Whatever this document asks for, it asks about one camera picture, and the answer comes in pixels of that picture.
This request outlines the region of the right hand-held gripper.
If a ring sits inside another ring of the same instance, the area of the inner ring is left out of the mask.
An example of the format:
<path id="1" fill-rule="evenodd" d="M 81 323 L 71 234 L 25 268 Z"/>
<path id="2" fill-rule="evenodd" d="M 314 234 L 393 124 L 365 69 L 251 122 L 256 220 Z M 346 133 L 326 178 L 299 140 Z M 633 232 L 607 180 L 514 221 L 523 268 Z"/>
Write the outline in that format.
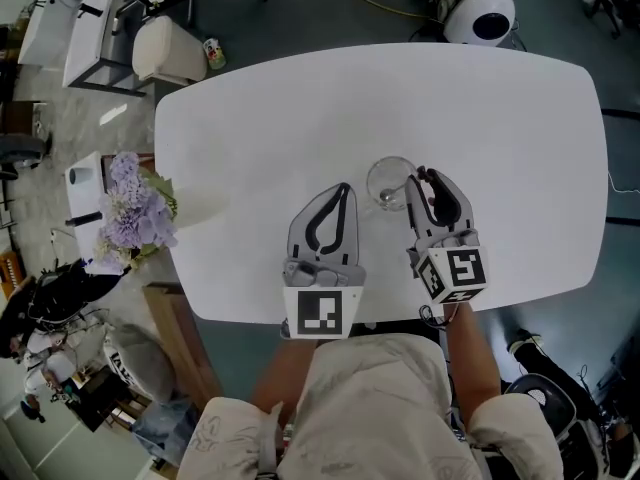
<path id="1" fill-rule="evenodd" d="M 405 195 L 418 239 L 407 250 L 414 276 L 433 304 L 470 301 L 487 288 L 489 274 L 469 199 L 434 168 L 410 175 Z"/>

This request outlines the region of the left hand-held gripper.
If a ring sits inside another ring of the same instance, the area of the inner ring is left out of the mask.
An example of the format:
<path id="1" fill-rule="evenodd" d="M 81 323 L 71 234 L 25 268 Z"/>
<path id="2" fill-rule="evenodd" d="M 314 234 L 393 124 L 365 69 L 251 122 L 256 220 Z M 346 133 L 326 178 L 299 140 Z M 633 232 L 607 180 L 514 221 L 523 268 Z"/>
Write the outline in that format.
<path id="1" fill-rule="evenodd" d="M 348 183 L 324 190 L 300 210 L 289 226 L 287 254 L 294 259 L 283 268 L 286 317 L 281 335 L 303 340 L 347 338 L 366 280 L 365 269 L 356 265 L 358 207 Z"/>

